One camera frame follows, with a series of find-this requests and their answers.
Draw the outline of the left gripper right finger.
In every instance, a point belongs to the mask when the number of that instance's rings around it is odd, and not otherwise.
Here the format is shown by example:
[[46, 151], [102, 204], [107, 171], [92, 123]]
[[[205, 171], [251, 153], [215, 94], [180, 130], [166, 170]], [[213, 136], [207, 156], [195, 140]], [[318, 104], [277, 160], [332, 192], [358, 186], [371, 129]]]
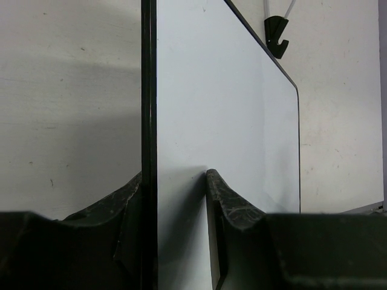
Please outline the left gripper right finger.
[[268, 214], [206, 181], [213, 289], [386, 288], [384, 214]]

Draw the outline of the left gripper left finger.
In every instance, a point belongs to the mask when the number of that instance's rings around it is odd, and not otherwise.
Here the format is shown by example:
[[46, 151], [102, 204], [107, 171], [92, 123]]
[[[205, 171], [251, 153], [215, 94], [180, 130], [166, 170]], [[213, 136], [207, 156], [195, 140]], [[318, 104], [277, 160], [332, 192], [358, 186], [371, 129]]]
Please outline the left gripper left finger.
[[61, 221], [1, 213], [1, 288], [139, 289], [141, 179]]

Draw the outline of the black framed whiteboard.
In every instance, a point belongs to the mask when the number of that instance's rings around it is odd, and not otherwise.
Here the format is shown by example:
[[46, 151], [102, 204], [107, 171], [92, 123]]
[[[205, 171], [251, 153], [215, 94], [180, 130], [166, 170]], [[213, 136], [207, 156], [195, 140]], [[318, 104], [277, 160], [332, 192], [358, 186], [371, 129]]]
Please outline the black framed whiteboard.
[[216, 288], [210, 169], [300, 212], [298, 89], [233, 1], [141, 2], [141, 122], [147, 288]]

